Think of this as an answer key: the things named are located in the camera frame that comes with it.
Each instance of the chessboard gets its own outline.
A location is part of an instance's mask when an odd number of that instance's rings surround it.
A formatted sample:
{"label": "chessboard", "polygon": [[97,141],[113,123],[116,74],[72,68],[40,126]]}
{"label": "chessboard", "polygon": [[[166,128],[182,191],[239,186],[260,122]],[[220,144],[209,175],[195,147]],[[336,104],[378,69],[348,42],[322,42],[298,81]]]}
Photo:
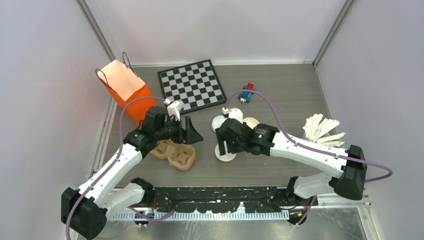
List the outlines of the chessboard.
{"label": "chessboard", "polygon": [[180,114],[225,103],[227,97],[211,60],[199,61],[157,73],[163,97],[181,100]]}

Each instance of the white papers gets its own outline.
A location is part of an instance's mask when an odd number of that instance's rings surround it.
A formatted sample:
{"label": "white papers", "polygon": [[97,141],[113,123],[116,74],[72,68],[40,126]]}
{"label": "white papers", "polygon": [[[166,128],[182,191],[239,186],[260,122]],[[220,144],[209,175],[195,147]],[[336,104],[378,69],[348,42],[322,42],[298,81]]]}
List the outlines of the white papers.
{"label": "white papers", "polygon": [[306,124],[303,126],[305,139],[328,147],[340,147],[344,144],[344,142],[339,141],[339,139],[346,134],[345,132],[322,137],[340,124],[337,120],[322,119],[322,114],[314,114],[306,119]]}

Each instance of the cardboard insert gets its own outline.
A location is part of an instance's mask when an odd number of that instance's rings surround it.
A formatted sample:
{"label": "cardboard insert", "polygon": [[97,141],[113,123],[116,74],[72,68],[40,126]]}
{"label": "cardboard insert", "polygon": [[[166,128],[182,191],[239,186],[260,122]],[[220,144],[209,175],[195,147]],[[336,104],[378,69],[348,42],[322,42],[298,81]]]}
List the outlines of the cardboard insert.
{"label": "cardboard insert", "polygon": [[196,159],[196,150],[191,145],[177,144],[172,140],[157,142],[157,146],[150,152],[158,159],[168,159],[168,162],[179,170],[188,170]]}

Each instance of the gray table surface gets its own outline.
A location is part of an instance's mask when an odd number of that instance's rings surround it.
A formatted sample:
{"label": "gray table surface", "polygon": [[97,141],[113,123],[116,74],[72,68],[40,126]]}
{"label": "gray table surface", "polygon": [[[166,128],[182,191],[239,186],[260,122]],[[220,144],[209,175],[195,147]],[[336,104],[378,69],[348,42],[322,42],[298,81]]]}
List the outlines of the gray table surface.
{"label": "gray table surface", "polygon": [[[165,69],[169,67],[137,67],[134,71],[146,82],[154,96],[161,97],[158,71]],[[302,127],[313,114],[329,117],[311,64],[219,65],[215,66],[215,70],[227,97],[243,89],[247,83],[253,83],[257,91],[272,101],[288,133],[296,137],[302,136]],[[158,187],[286,186],[290,177],[320,172],[290,159],[254,156],[245,152],[238,153],[228,164],[221,163],[215,157],[217,140],[211,123],[214,117],[221,114],[223,106],[220,104],[186,114],[191,116],[194,127],[204,137],[204,141],[193,144],[197,157],[189,170],[178,170],[170,166],[167,160],[148,155],[126,174],[117,187],[124,187],[136,177]],[[251,96],[250,103],[241,103],[235,97],[228,107],[241,109],[244,118],[252,117],[260,123],[278,126],[270,107],[258,95]],[[121,109],[118,108],[104,162],[118,149],[120,114]],[[137,124],[125,116],[122,126],[126,135]]]}

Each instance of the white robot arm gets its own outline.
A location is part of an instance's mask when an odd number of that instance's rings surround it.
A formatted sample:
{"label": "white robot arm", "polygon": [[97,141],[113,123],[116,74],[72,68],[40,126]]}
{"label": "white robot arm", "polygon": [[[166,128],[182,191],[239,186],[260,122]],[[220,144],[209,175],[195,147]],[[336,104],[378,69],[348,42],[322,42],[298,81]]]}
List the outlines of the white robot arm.
{"label": "white robot arm", "polygon": [[[349,150],[328,147],[288,135],[276,127],[258,124],[254,128],[243,124],[243,113],[237,109],[223,109],[225,121],[215,130],[219,154],[248,152],[253,155],[275,156],[315,167],[322,173],[307,177],[292,177],[287,185],[286,200],[293,205],[319,194],[336,193],[351,200],[362,199],[367,166],[339,156],[364,159],[362,149],[351,145]],[[297,144],[334,153],[335,157],[310,151]]]}
{"label": "white robot arm", "polygon": [[125,137],[121,152],[116,151],[92,178],[77,189],[68,187],[63,192],[61,221],[66,223],[77,199],[88,189],[70,220],[70,227],[87,239],[95,238],[108,218],[127,207],[151,202],[154,198],[153,186],[144,179],[135,178],[123,189],[112,194],[111,191],[132,167],[157,146],[158,141],[171,139],[178,144],[203,141],[190,117],[185,117],[185,129],[182,128],[180,110],[183,105],[182,101],[175,101],[167,110],[159,106],[151,107],[140,126]]}

